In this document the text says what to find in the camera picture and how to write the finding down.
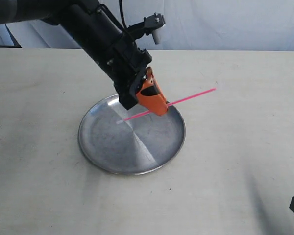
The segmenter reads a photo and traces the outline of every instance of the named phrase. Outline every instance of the round metal plate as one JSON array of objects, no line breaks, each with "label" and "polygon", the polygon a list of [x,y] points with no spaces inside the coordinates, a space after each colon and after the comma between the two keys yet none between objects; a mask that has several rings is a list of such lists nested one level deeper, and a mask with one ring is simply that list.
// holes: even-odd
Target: round metal plate
[{"label": "round metal plate", "polygon": [[97,103],[86,113],[78,131],[85,157],[104,170],[126,175],[149,173],[167,163],[183,145],[184,120],[171,106],[161,117],[148,114],[116,124],[145,110],[140,105],[126,110],[117,95]]}]

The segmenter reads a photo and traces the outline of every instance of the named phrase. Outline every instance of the table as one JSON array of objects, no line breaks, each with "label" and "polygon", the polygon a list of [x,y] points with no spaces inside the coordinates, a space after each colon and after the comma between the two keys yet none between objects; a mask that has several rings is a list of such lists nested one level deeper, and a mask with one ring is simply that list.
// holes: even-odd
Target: table
[{"label": "table", "polygon": [[115,93],[82,50],[0,48],[0,235],[294,235],[294,52],[151,51],[186,123],[178,156],[118,176],[80,153]]}]

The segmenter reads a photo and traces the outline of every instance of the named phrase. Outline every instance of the silver tray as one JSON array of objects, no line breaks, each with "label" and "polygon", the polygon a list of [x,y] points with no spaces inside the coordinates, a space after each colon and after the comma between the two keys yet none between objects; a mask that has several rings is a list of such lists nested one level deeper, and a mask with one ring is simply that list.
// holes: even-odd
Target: silver tray
[{"label": "silver tray", "polygon": [[159,117],[148,114],[121,124],[118,120],[145,111],[136,105],[129,111],[118,95],[93,106],[84,116],[78,143],[84,156],[94,165],[115,174],[144,174],[159,169],[181,149],[185,123],[171,106]]}]

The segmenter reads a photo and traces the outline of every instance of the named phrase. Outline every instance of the white backdrop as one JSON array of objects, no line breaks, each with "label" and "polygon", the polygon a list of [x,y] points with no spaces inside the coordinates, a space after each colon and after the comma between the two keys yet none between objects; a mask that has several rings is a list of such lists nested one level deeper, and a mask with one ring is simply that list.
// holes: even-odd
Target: white backdrop
[{"label": "white backdrop", "polygon": [[[120,19],[118,0],[101,0]],[[294,50],[294,0],[123,0],[126,23],[155,11],[165,15],[170,39],[147,49]],[[77,48],[60,27],[40,21],[12,23],[9,29],[23,47]]]}]

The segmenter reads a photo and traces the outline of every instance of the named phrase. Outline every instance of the pink straw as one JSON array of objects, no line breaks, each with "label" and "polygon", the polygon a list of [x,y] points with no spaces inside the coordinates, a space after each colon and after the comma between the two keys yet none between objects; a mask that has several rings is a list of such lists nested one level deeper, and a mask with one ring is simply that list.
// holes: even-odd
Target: pink straw
[{"label": "pink straw", "polygon": [[[216,90],[216,88],[212,88],[212,89],[210,89],[210,90],[207,90],[207,91],[204,91],[204,92],[200,92],[200,93],[197,93],[197,94],[191,95],[191,96],[189,96],[189,97],[186,97],[186,98],[183,98],[183,99],[180,99],[180,100],[177,100],[177,101],[171,102],[171,103],[168,104],[168,106],[172,106],[172,105],[174,105],[174,104],[181,103],[181,102],[183,102],[183,101],[186,101],[186,100],[189,100],[189,99],[195,98],[195,97],[200,96],[200,95],[203,95],[203,94],[207,94],[207,93],[209,93],[209,92],[213,92],[213,91],[215,91],[215,90]],[[132,120],[132,119],[135,119],[135,118],[139,118],[139,117],[141,117],[141,116],[144,116],[144,115],[146,115],[146,114],[150,114],[150,113],[151,113],[151,111],[147,110],[147,111],[144,111],[144,112],[142,112],[142,113],[135,114],[135,115],[133,115],[133,116],[131,116],[131,117],[128,117],[128,118],[126,118],[126,119],[124,119],[124,120],[119,120],[119,121],[117,121],[117,124],[120,124],[120,123],[125,122],[125,121],[129,121],[129,120]]]}]

